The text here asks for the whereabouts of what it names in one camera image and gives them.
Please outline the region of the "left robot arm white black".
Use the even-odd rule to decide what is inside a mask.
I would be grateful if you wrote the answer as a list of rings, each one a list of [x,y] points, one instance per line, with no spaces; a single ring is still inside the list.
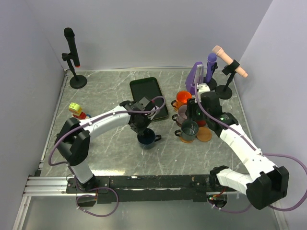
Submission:
[[[78,188],[88,193],[97,185],[86,160],[91,141],[114,128],[126,125],[138,135],[143,135],[157,113],[158,106],[154,100],[144,97],[139,102],[124,101],[112,110],[92,118],[68,119],[57,136],[55,148],[75,175]]]

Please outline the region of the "red mug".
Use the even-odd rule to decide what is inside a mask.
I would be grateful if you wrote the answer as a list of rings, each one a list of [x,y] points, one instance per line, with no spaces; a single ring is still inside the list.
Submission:
[[[196,121],[196,123],[198,124],[199,127],[204,127],[207,125],[205,120],[198,120]]]

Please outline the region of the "lilac mug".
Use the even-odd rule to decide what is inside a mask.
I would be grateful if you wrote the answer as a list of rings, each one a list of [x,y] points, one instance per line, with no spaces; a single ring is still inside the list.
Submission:
[[[178,126],[182,126],[182,123],[187,120],[187,105],[179,107],[178,112],[175,115],[172,115],[172,120],[176,122]]]

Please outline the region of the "orange mug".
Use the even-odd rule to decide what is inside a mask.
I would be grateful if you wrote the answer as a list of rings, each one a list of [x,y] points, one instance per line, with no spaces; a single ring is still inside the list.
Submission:
[[[176,95],[176,99],[172,101],[171,105],[175,111],[178,111],[181,106],[187,105],[188,100],[191,98],[192,95],[188,91],[179,91]]]

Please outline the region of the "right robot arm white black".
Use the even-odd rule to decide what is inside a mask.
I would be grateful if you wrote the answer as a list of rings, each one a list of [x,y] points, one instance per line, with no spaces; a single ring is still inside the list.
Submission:
[[[188,99],[187,117],[200,118],[207,123],[224,143],[226,143],[247,169],[241,174],[226,166],[211,170],[209,184],[215,191],[229,187],[245,194],[258,210],[286,197],[289,171],[278,167],[262,154],[261,149],[250,140],[239,121],[229,112],[224,112],[215,92],[204,92],[200,98]]]

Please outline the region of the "blue mug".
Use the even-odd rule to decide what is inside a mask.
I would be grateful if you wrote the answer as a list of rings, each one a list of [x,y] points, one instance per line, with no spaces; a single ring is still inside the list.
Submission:
[[[161,138],[161,135],[156,135],[150,128],[146,128],[142,135],[137,135],[139,146],[144,150],[152,149]]]

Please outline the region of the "light wood coaster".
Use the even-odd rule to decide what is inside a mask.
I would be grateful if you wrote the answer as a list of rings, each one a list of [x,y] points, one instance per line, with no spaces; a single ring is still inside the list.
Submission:
[[[184,143],[192,143],[194,140],[185,140],[182,137],[179,138]]]
[[[212,133],[208,127],[200,127],[196,138],[202,142],[208,142],[212,139]]]

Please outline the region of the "dark green mug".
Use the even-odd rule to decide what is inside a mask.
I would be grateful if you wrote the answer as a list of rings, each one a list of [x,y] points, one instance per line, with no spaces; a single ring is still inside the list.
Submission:
[[[181,125],[181,129],[176,130],[174,134],[182,140],[190,142],[196,138],[198,131],[199,126],[195,121],[185,120]]]

